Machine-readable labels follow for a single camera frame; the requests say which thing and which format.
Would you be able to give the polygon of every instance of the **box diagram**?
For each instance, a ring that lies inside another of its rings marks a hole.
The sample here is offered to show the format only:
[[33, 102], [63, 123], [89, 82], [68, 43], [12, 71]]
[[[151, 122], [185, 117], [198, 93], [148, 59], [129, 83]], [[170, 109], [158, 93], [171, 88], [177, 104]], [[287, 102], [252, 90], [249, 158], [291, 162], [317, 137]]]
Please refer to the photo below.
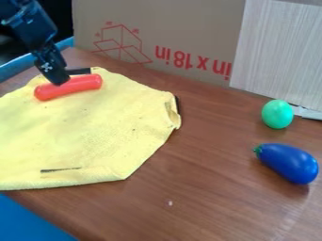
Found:
[[147, 64], [153, 61], [142, 52], [142, 40], [124, 24], [101, 28], [96, 37], [101, 40], [93, 42], [98, 50], [92, 53], [102, 53], [113, 58], [130, 63]]

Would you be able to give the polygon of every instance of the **wooden table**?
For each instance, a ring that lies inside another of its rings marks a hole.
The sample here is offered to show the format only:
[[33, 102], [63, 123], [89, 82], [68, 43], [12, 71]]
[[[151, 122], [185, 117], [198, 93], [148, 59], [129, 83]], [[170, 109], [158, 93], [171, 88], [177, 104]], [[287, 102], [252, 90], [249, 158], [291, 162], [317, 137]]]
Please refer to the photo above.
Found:
[[[322, 160], [322, 123], [286, 130], [260, 118], [268, 100], [68, 49], [71, 67], [100, 66], [180, 98], [183, 126], [129, 179], [6, 194], [81, 240], [322, 240], [322, 180], [292, 185], [252, 148], [298, 146]], [[35, 68], [0, 85], [23, 86]]]

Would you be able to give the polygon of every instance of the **cardboard box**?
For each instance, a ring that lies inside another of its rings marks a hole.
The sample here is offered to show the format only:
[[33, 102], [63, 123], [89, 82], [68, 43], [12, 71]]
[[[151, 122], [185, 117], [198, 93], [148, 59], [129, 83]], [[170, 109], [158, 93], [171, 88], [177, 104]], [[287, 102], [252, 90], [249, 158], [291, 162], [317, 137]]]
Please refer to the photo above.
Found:
[[245, 0], [73, 0], [75, 46], [228, 86]]
[[321, 25], [321, 0], [247, 0], [231, 86], [322, 111]]

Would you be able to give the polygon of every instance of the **blue object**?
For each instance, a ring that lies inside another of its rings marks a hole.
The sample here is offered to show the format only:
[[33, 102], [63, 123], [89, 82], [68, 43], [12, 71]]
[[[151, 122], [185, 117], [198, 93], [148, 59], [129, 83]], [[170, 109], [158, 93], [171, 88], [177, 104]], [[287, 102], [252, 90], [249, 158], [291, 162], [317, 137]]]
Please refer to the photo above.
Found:
[[318, 174], [319, 167], [314, 157], [299, 148], [267, 143], [254, 151], [264, 164], [292, 183], [306, 185]]
[[75, 241], [76, 239], [0, 194], [1, 241]]

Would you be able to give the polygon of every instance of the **wooden surface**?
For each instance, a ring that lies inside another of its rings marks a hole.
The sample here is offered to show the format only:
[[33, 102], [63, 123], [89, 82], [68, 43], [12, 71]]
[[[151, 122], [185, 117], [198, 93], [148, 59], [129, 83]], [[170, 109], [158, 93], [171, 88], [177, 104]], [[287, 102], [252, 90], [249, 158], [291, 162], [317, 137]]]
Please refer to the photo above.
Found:
[[[322, 123], [286, 130], [260, 120], [267, 98], [69, 49], [71, 67], [100, 66], [180, 99], [183, 126], [129, 179], [6, 194], [81, 240], [321, 240], [322, 180], [292, 185], [254, 157], [264, 142], [322, 160]], [[32, 68], [0, 85], [25, 84]]]
[[231, 86], [322, 111], [318, 1], [247, 0]]

